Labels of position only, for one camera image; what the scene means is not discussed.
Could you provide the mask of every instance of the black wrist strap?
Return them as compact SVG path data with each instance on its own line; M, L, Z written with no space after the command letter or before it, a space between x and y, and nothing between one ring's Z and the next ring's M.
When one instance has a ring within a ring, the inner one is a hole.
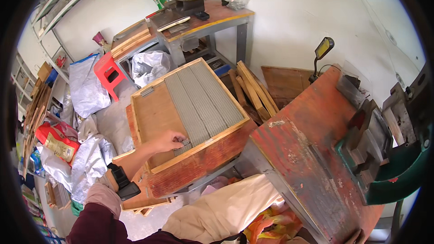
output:
M141 193L137 184L128 180L128 177L122 167L110 163L107 165L107 168L111 169L111 173L119 186L117 194L122 201L125 201Z

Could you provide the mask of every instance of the red stool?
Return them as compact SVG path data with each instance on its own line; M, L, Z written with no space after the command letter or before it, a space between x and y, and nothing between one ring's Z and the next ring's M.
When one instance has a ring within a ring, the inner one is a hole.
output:
M112 82L109 82L108 78L114 71L118 73L118 76ZM110 52L106 53L99 59L99 61L93 67L93 72L100 80L101 84L106 88L111 97L113 97L115 102L119 101L119 98L116 96L113 89L122 81L122 79L127 78L116 65L115 60L111 56Z

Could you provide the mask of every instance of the green machine part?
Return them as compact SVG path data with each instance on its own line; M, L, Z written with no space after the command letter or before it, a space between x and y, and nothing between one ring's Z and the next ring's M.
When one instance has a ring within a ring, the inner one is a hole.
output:
M431 138L433 126L430 125L429 138ZM388 154L389 163L380 166L375 181L372 182L364 196L367 205L388 204L400 201L414 193L424 180L426 165L429 156L431 143L425 144L422 133L419 133L419 141L412 145L405 144L393 148ZM344 165L351 173L351 177L356 185L361 185L351 171L355 164L349 160L342 152L342 145L345 138L340 140L335 150L343 160Z

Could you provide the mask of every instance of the pink cloth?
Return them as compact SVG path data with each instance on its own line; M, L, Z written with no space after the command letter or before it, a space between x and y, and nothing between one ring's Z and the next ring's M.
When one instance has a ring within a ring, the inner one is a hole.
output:
M104 175L99 178L95 184L90 187L87 192L87 198L84 202L84 206L88 203L96 203L108 208L115 216L115 219L119 219L121 215L121 203L122 200L119 195L111 188L111 184L107 177Z

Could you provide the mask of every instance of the maroon sleeve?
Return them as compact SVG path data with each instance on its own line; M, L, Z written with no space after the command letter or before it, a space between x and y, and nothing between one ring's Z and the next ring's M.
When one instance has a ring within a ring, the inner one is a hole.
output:
M108 208L100 204L88 203L80 212L66 241L69 244L131 243L132 241L127 237L125 225L114 219Z

